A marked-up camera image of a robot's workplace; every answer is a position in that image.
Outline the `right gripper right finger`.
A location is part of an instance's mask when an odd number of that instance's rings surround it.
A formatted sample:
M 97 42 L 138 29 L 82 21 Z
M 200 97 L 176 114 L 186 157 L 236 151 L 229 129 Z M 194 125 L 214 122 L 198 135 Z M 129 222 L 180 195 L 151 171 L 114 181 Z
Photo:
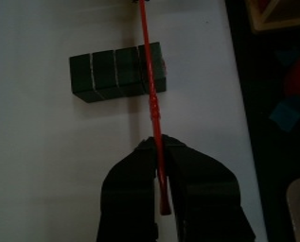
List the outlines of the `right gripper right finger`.
M 176 138 L 164 144 L 178 242 L 254 242 L 233 172 Z

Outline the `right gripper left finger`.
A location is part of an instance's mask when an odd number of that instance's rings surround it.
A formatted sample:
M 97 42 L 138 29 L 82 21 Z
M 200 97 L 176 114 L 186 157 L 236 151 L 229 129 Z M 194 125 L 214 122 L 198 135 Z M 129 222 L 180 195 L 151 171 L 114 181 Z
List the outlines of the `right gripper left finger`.
M 97 242 L 155 242 L 155 148 L 143 140 L 103 181 Z

